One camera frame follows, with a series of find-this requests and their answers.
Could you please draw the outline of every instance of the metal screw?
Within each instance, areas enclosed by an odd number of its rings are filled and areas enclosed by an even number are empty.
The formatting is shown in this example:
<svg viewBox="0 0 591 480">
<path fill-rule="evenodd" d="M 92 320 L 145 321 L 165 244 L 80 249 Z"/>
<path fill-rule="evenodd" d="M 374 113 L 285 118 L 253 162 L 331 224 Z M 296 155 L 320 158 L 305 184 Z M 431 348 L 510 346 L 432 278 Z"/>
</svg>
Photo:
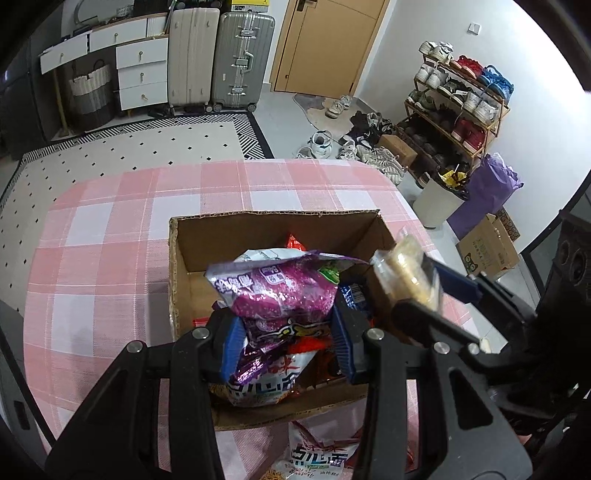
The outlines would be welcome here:
<svg viewBox="0 0 591 480">
<path fill-rule="evenodd" d="M 445 342 L 436 342 L 435 345 L 433 345 L 433 350 L 442 355 L 447 355 L 451 349 Z"/>
<path fill-rule="evenodd" d="M 133 342 L 128 343 L 126 348 L 129 353 L 140 353 L 144 346 L 139 340 L 134 340 Z"/>
<path fill-rule="evenodd" d="M 480 347 L 477 344 L 475 344 L 475 343 L 470 343 L 468 345 L 468 351 L 472 355 L 478 355 L 480 353 Z"/>
<path fill-rule="evenodd" d="M 365 332 L 365 335 L 367 335 L 370 340 L 381 340 L 384 338 L 384 331 L 379 328 L 370 328 Z"/>
<path fill-rule="evenodd" d="M 197 327 L 193 331 L 193 338 L 197 340 L 205 340 L 209 336 L 209 330 L 205 327 Z"/>
</svg>

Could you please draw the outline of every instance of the pink plaid tablecloth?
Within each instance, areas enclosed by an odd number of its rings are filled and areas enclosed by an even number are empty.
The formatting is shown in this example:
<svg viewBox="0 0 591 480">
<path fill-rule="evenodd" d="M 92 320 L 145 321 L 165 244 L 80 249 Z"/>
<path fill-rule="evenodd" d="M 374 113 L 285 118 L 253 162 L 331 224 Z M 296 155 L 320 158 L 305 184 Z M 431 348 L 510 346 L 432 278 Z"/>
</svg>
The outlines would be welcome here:
<svg viewBox="0 0 591 480">
<path fill-rule="evenodd" d="M 29 277 L 24 319 L 27 381 L 53 433 L 131 340 L 171 341 L 168 321 L 168 220 L 172 216 L 249 210 L 380 209 L 396 234 L 405 228 L 427 252 L 435 247 L 396 187 L 359 162 L 268 160 L 155 168 L 72 187 L 47 214 Z M 445 316 L 464 324 L 464 305 L 446 299 Z M 416 397 L 410 391 L 410 438 Z M 169 467 L 167 386 L 159 421 L 160 463 Z M 311 419 L 314 433 L 338 425 L 350 436 L 362 404 Z M 257 478 L 287 445 L 287 426 L 219 432 L 230 480 Z"/>
</svg>

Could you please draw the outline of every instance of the trash bag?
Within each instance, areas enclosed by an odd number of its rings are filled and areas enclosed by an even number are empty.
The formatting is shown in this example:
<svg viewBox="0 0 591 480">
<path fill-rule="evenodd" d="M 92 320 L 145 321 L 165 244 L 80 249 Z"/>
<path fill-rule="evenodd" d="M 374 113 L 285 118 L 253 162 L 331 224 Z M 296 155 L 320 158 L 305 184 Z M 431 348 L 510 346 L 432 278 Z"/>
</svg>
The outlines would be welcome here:
<svg viewBox="0 0 591 480">
<path fill-rule="evenodd" d="M 498 212 L 523 183 L 498 153 L 487 154 L 466 186 L 470 199 L 447 219 L 458 239 L 464 238 L 487 213 Z"/>
</svg>

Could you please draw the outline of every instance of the wooden door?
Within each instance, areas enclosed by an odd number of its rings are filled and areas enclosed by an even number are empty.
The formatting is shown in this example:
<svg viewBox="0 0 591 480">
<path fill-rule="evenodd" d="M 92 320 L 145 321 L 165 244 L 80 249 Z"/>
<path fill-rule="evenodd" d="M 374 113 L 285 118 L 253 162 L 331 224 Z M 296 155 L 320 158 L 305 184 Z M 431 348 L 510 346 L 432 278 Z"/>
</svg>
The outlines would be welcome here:
<svg viewBox="0 0 591 480">
<path fill-rule="evenodd" d="M 297 0 L 295 6 L 275 90 L 330 98 L 350 94 L 384 0 Z"/>
</svg>

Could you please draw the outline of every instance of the wall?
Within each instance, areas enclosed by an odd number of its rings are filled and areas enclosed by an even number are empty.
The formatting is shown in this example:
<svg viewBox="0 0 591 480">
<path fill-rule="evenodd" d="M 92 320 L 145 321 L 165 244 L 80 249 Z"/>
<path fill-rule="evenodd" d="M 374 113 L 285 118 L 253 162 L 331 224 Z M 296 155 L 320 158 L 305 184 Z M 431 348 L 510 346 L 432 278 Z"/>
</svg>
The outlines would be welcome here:
<svg viewBox="0 0 591 480">
<path fill-rule="evenodd" d="M 470 22 L 480 35 L 467 33 Z M 421 65 L 424 40 L 493 64 L 515 84 L 511 113 L 491 145 L 525 183 L 506 204 L 524 249 L 574 195 L 591 168 L 591 97 L 538 25 L 512 0 L 398 0 L 358 96 L 393 121 Z"/>
</svg>

